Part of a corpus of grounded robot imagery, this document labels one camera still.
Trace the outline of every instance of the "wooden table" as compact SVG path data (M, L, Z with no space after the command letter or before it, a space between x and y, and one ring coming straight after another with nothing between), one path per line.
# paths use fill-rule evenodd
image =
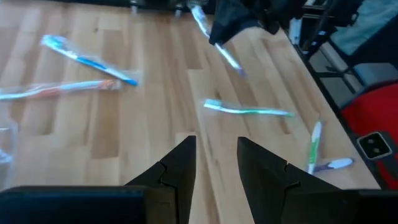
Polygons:
M236 142L246 136L304 169L315 122L324 120L320 157L353 157L348 169L317 177L343 189L378 188L286 35L249 29L228 48L241 78L208 44L191 15L57 2L0 3L0 84L109 78L40 45L56 34L126 70L139 87L15 101L20 124L11 185L122 185L186 136L197 136L191 223L252 223L238 173ZM294 118L205 109L205 98L282 108Z

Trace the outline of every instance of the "plastic packaging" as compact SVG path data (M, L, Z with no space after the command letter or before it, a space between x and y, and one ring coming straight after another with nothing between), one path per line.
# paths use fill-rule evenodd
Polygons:
M207 21L206 14L203 12L200 6L192 6L191 13L193 18L198 23L200 30L203 34L210 38L210 25ZM238 61L232 56L232 54L222 45L215 44L216 49L220 52L222 56L228 61L228 63L239 73L241 76L245 76L242 66L238 63Z
M222 111L225 113L232 114L267 114L267 115L275 115L275 116L289 116L293 117L294 113L274 108L243 108L241 106L235 106L231 103L225 103L221 100L212 100L206 99L203 106L205 108Z
M312 131L312 135L311 135L310 158L309 158L308 168L307 168L307 172L309 174L314 173L315 166L317 164L318 148L319 148L319 142L320 142L321 135L322 135L322 122L317 121L317 123L315 124L315 127Z
M8 110L0 109L0 190L10 187L17 149L18 125Z
M102 61L99 57L83 55L76 46L74 46L72 43L69 43L69 41L64 37L57 35L44 35L42 38L42 45L50 47L54 51L74 59L84 65L101 70L130 85L138 86L139 81L142 79L141 71L123 71Z
M43 83L28 86L0 88L0 100L15 100L21 98L40 98L56 96L81 90L120 90L119 80L95 80L71 83Z

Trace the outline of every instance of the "toothbrush in plastic wrapper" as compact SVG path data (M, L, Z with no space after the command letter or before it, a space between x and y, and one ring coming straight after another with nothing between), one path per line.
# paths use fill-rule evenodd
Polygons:
M16 100L21 98L41 98L57 96L80 90L120 90L120 80L95 80L75 83L43 83L28 86L0 88L0 100Z
M138 82L135 79L127 76L123 71L114 68L113 66L108 65L102 60L95 57L88 57L78 53L75 50L75 47L72 46L71 43L64 37L57 35L44 35L42 38L42 45L50 47L54 51L63 54L69 58L76 60L82 64L91 66L98 70L101 70L105 73L108 73L130 85L137 86Z

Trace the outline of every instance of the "clear plastic container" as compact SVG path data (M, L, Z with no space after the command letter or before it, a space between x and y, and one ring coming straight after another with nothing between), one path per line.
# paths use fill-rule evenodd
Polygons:
M8 110L0 107L0 190L4 190L9 187L14 168L18 125L11 119Z

